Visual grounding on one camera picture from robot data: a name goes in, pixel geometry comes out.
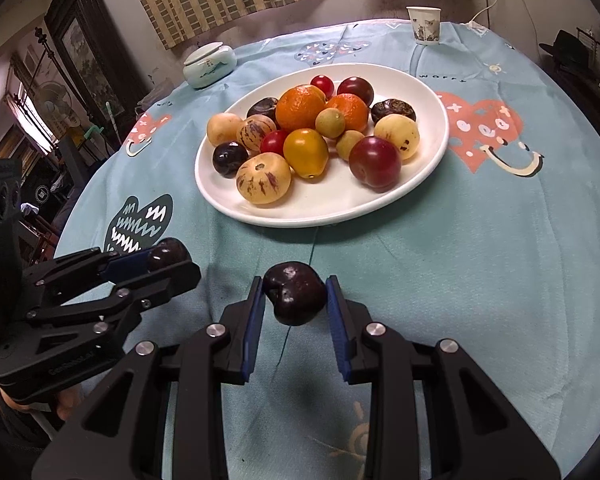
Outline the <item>person's left hand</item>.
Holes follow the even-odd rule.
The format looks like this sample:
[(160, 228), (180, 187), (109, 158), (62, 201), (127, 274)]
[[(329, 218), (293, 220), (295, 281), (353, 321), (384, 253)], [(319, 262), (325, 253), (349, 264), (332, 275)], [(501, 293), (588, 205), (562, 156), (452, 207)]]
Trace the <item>person's left hand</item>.
[[(0, 388), (1, 397), (6, 405), (15, 411), (30, 412), (30, 411), (41, 411), (42, 404), (18, 404), (2, 389)], [(73, 411), (82, 403), (84, 399), (83, 388), (81, 385), (73, 386), (66, 390), (62, 390), (57, 395), (57, 401), (54, 403), (56, 406), (57, 416), (61, 420), (67, 420)]]

